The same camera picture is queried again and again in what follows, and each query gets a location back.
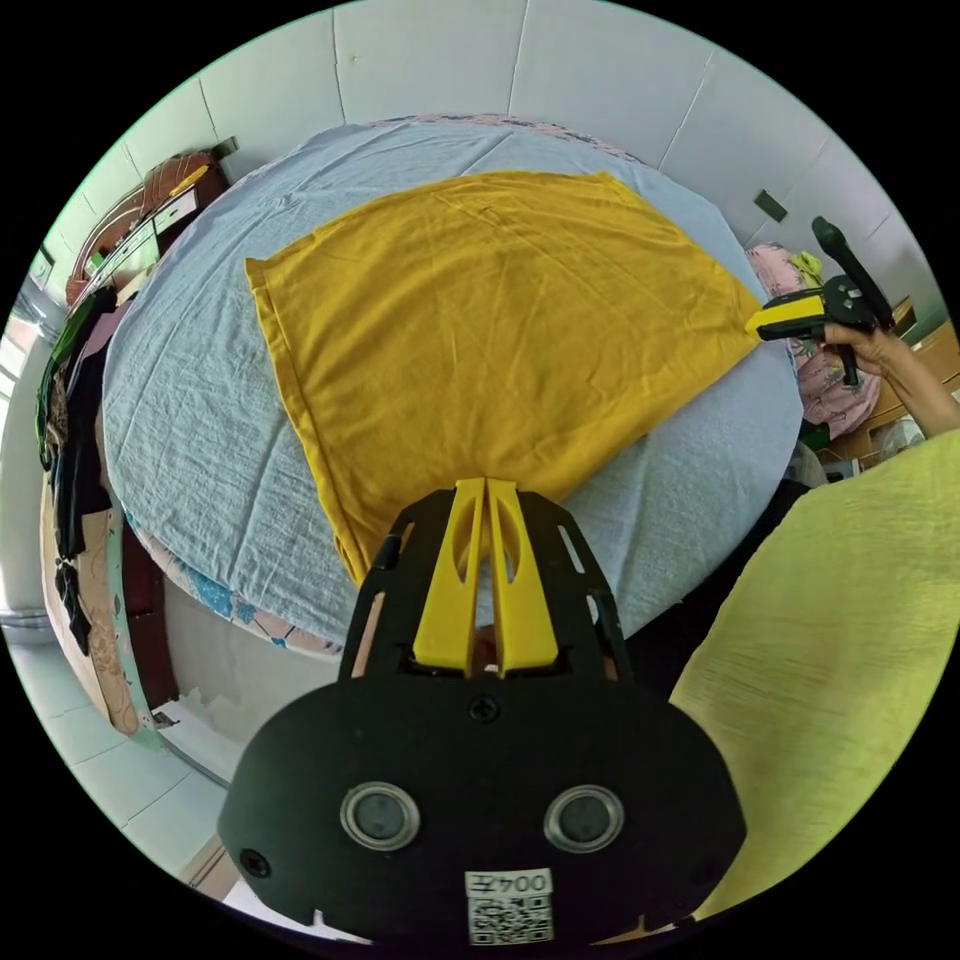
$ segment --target bed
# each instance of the bed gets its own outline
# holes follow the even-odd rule
[[[645,197],[759,299],[717,208],[616,148],[502,117],[344,126],[248,175],[174,244],[111,343],[111,482],[151,555],[221,616],[336,657],[356,588],[278,395],[247,257],[265,258],[378,196],[467,172],[606,172]],[[566,502],[616,596],[625,634],[701,582],[784,474],[802,408],[793,359],[765,344]],[[492,620],[481,580],[478,623]]]

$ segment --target human hand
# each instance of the human hand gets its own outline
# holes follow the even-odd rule
[[[857,355],[857,366],[864,373],[880,377],[886,377],[890,373],[903,350],[909,351],[909,347],[902,340],[897,340],[881,330],[863,333],[839,323],[827,323],[824,324],[823,335],[827,351],[836,353],[838,347],[852,347]]]

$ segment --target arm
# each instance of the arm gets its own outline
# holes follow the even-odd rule
[[[868,335],[832,323],[826,325],[824,334],[828,344],[853,347],[859,366],[890,384],[928,440],[960,429],[960,403],[902,340],[880,331]]]

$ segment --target pink pillow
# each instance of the pink pillow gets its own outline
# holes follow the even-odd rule
[[[790,262],[792,256],[775,243],[759,244],[747,251],[747,259],[771,299],[808,289],[803,274]],[[848,387],[843,382],[839,358],[825,353],[820,344],[789,340],[788,345],[797,365],[804,418],[810,423],[827,424],[831,440],[856,430],[877,405],[880,378],[861,370],[860,383]]]

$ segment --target yellow t-shirt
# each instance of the yellow t-shirt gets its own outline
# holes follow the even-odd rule
[[[457,480],[562,500],[743,359],[760,308],[605,174],[432,183],[246,271],[357,583],[401,510]]]
[[[710,735],[747,839],[699,919],[786,879],[913,736],[960,626],[960,430],[803,496],[764,541],[671,702]]]

